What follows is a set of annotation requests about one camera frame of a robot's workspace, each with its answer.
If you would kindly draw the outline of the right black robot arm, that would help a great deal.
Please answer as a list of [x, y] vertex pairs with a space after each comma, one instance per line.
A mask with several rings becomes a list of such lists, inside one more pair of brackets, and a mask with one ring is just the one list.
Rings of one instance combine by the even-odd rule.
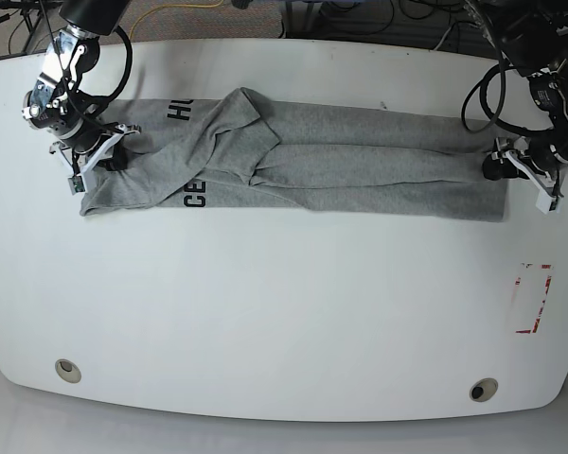
[[[133, 67], [130, 38], [120, 26], [128, 1], [65, 1], [59, 11], [66, 27], [49, 34], [42, 71], [27, 93], [22, 115], [35, 130], [51, 132], [57, 141], [49, 152], [56, 154], [68, 169], [74, 194], [96, 186], [94, 169], [126, 168], [128, 158], [119, 149], [120, 141], [141, 129], [135, 125], [105, 123], [101, 115], [123, 92]], [[92, 96], [80, 88], [82, 77], [98, 63], [99, 39], [117, 35], [124, 44], [122, 77], [107, 96]]]

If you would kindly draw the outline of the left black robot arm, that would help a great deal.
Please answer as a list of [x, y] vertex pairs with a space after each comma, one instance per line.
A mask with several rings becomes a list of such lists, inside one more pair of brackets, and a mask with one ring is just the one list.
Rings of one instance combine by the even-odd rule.
[[[473, 22], [495, 51], [496, 64], [472, 88], [489, 127], [517, 135], [499, 138], [482, 165], [486, 179], [532, 181], [550, 201], [561, 199], [562, 172], [568, 166], [568, 1], [467, 1]], [[534, 105], [552, 123], [530, 130], [502, 119], [506, 74], [528, 82]]]

